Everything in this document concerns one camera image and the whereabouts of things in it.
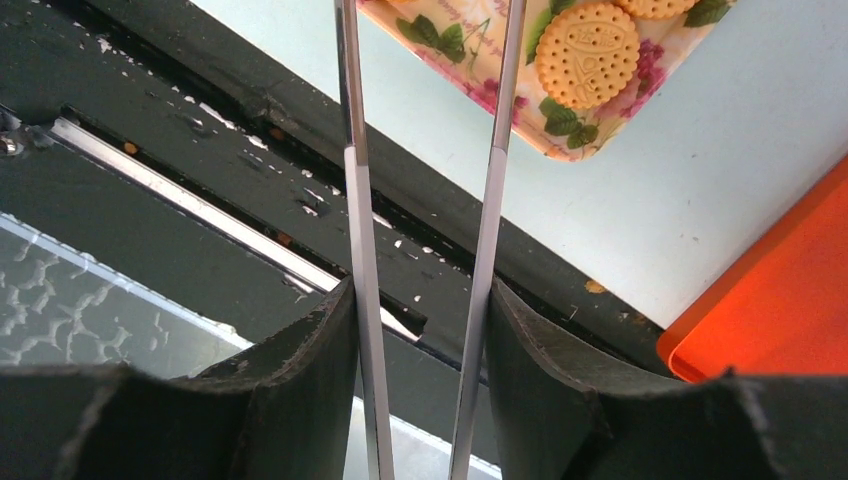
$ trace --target green leaf pattern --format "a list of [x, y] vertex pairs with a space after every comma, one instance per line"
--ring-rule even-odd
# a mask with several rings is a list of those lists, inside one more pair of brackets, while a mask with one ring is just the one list
[[542, 103], [539, 104], [539, 111], [547, 118], [545, 133], [555, 137], [567, 135], [566, 145], [568, 145], [568, 148], [581, 148], [598, 138], [598, 127], [596, 125], [585, 125], [577, 118], [574, 110], [560, 105], [551, 97], [542, 100]]
[[412, 22], [398, 18], [395, 24], [400, 33], [410, 42], [430, 47], [453, 63], [461, 63], [465, 60], [465, 39], [460, 24], [454, 23], [441, 35], [432, 20], [424, 15], [418, 15]]
[[539, 46], [539, 39], [542, 38], [542, 34], [545, 33], [545, 29], [548, 28], [548, 25], [554, 21], [554, 14], [551, 13], [550, 8], [544, 9], [538, 17], [536, 17], [536, 21], [533, 22], [533, 25], [530, 26], [527, 34], [527, 47], [525, 53], [527, 54], [527, 65], [530, 65], [536, 60], [536, 47]]
[[536, 47], [539, 46], [539, 39], [542, 38], [542, 34], [545, 33], [548, 25], [554, 21], [554, 17], [573, 7], [575, 3], [577, 3], [577, 0], [550, 0], [550, 6], [539, 13], [527, 34], [527, 48], [525, 50], [527, 54], [525, 63], [527, 65], [536, 60]]
[[551, 13], [554, 16], [573, 7], [577, 0], [551, 0]]
[[721, 20], [730, 10], [733, 0], [701, 0], [686, 14], [684, 26], [689, 28], [711, 25]]

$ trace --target cookie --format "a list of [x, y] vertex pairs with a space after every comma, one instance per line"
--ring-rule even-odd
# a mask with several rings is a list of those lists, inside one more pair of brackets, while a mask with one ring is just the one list
[[560, 13], [536, 48], [536, 72], [548, 95], [585, 109], [616, 96], [633, 78], [639, 33], [624, 10], [587, 3]]
[[692, 8], [698, 0], [615, 0], [627, 13], [639, 18], [671, 18]]

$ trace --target textured glass panel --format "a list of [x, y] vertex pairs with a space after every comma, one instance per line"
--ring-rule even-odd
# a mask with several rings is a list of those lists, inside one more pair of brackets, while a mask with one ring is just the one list
[[0, 214], [0, 365], [127, 362], [194, 375], [250, 342]]

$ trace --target black metal frame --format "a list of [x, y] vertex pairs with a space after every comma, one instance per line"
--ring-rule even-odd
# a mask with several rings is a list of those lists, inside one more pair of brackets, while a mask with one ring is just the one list
[[[0, 0], [0, 105], [30, 124], [74, 115], [316, 264], [349, 271], [346, 206], [334, 195], [344, 190], [338, 104], [188, 2], [52, 7]], [[247, 138], [254, 134], [268, 151]], [[422, 332], [416, 345], [385, 333], [391, 409], [449, 439], [481, 204], [370, 127], [369, 147], [375, 208], [394, 226], [377, 225], [384, 306]], [[232, 320], [254, 342], [318, 301], [297, 302], [302, 292], [276, 267], [60, 146], [0, 163], [0, 210], [189, 309]], [[667, 374], [654, 353], [659, 329], [638, 312], [612, 294], [587, 292], [585, 275], [509, 222], [501, 246], [499, 274], [533, 308], [618, 358]], [[474, 452], [497, 461], [486, 388], [478, 411]]]

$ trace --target screw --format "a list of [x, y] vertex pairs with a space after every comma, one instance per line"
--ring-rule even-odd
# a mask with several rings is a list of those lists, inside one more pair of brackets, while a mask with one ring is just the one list
[[18, 142], [5, 135], [0, 135], [0, 155], [13, 156], [19, 153], [21, 153], [21, 146], [18, 145]]

